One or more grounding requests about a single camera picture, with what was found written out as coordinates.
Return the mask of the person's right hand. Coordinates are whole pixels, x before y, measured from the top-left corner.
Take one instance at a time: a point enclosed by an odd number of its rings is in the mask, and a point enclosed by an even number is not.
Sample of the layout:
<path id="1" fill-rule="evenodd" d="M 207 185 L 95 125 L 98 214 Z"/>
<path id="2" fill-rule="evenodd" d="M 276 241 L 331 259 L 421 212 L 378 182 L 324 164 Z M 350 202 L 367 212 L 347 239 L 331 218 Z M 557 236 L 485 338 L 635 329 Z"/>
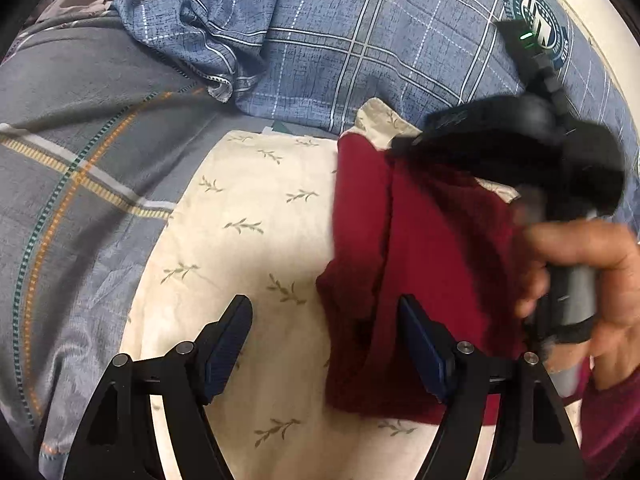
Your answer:
<path id="1" fill-rule="evenodd" d="M 591 358 L 592 381 L 608 390 L 639 367 L 639 245 L 626 226 L 602 220 L 537 223 L 514 237 L 518 288 L 515 313 L 526 318 L 549 288 L 547 266 L 590 266 L 597 271 L 598 313 L 591 339 L 556 347 L 552 372 Z"/>

